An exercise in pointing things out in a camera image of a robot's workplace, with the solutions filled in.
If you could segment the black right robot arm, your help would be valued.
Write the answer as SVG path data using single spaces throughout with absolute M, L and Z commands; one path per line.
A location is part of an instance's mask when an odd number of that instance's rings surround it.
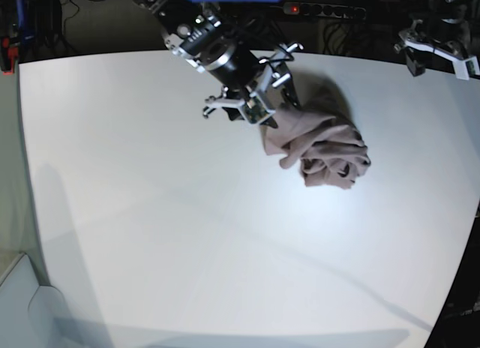
M 278 104 L 269 92 L 279 90 L 283 102 L 299 106 L 288 62 L 300 43 L 287 43 L 279 29 L 259 13 L 232 16 L 216 0 L 132 0 L 160 23 L 166 48 L 196 71 L 221 85 L 218 96 L 205 99 L 204 118 L 223 110 L 229 120 L 278 126 Z

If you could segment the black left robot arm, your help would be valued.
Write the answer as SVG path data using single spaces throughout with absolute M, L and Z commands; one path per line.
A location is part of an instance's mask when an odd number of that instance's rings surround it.
M 470 45 L 470 24 L 476 19 L 474 4 L 479 0 L 429 0 L 430 22 L 428 34 L 434 41 L 446 44 L 450 41 Z

